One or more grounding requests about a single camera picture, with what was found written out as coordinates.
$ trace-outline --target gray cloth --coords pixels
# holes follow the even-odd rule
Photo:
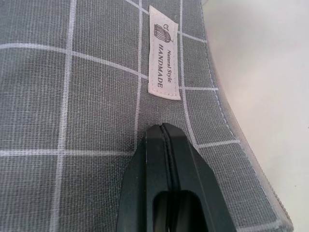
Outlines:
[[[147,92],[149,5],[180,25],[181,101]],[[197,0],[1,1],[0,231],[115,231],[122,174],[163,122],[213,169],[239,232],[292,231],[221,97]]]

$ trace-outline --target white surface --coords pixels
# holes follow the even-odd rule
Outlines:
[[[228,102],[295,232],[309,231],[309,1],[209,0]]]

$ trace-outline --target gray checkered fabric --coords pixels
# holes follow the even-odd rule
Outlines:
[[[149,5],[179,24],[181,101],[147,92]],[[234,130],[198,0],[0,1],[0,232],[115,231],[153,124],[183,129],[239,232],[292,223]]]

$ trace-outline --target fabric label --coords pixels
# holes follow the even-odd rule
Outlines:
[[[156,96],[180,100],[177,60],[178,24],[149,7],[150,53],[148,92]]]

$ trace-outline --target label logo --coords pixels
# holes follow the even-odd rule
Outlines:
[[[167,24],[164,24],[164,29],[169,30],[169,26]],[[155,35],[154,36],[166,43],[169,43],[172,40],[170,38],[169,32],[164,29],[160,25],[155,24],[154,25]]]

